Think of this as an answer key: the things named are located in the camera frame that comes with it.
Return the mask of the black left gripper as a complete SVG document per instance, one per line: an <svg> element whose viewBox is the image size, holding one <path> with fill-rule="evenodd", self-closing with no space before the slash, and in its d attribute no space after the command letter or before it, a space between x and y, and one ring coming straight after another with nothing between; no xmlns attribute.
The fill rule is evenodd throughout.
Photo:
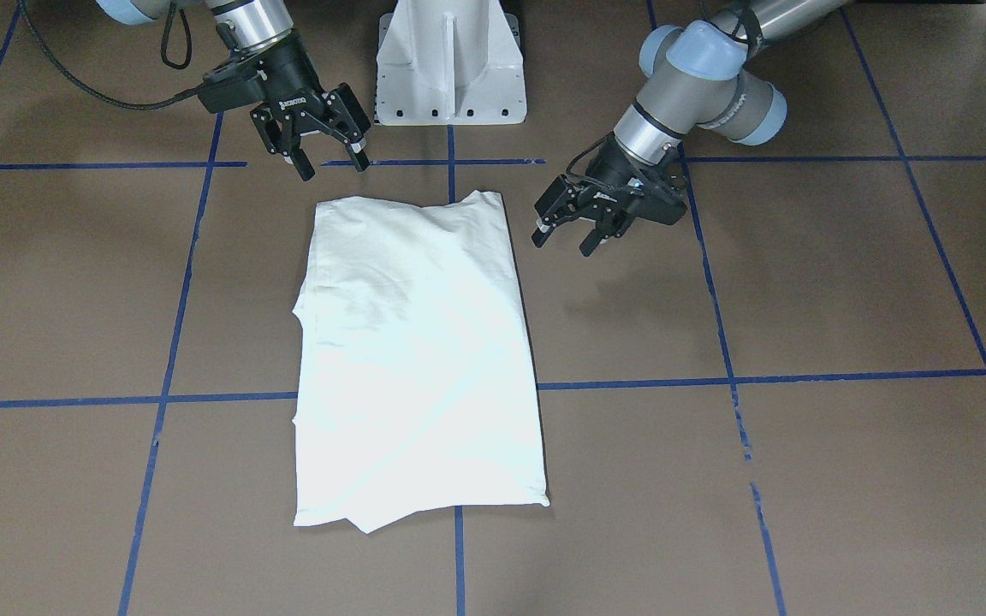
<svg viewBox="0 0 986 616"><path fill-rule="evenodd" d="M613 135L596 141L538 198L533 245L543 248L555 228L587 219L595 225L579 245L587 258L603 243L621 238L638 219L674 225L688 211L686 181L672 175L677 157L677 149L665 145L660 163L641 163Z"/></svg>

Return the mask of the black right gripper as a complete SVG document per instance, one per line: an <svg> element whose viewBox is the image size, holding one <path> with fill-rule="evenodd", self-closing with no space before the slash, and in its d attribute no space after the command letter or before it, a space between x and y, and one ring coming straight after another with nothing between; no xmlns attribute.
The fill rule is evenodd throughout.
<svg viewBox="0 0 986 616"><path fill-rule="evenodd" d="M214 114L250 106L267 151L286 157L302 181L316 175L302 151L305 135L321 133L339 141L357 172L371 165L366 152L371 120L359 98L347 83L324 89L296 31L262 50L236 52L205 74L197 98Z"/></svg>

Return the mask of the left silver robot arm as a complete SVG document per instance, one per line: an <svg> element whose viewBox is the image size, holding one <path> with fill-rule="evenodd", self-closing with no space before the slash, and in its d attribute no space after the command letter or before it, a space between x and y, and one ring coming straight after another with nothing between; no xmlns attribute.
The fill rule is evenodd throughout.
<svg viewBox="0 0 986 616"><path fill-rule="evenodd" d="M674 175L693 129L740 145L774 138L789 113L778 87L748 73L748 60L794 38L841 7L839 1L732 1L688 25L662 25L639 54L646 82L613 130L569 163L537 199L532 243L543 246L569 222L590 221L583 256L620 238L636 221L674 225L689 208Z"/></svg>

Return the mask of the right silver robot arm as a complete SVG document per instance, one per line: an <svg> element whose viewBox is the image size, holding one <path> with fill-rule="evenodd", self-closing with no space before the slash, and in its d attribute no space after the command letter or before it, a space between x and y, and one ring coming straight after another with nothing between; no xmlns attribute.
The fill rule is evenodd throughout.
<svg viewBox="0 0 986 616"><path fill-rule="evenodd" d="M216 31L232 56L204 74L196 97L218 114L250 106L271 155L286 157L304 181L314 175L301 138L323 133L344 145L353 167L368 168L371 120L351 86L325 90L282 1L207 1Z"/></svg>

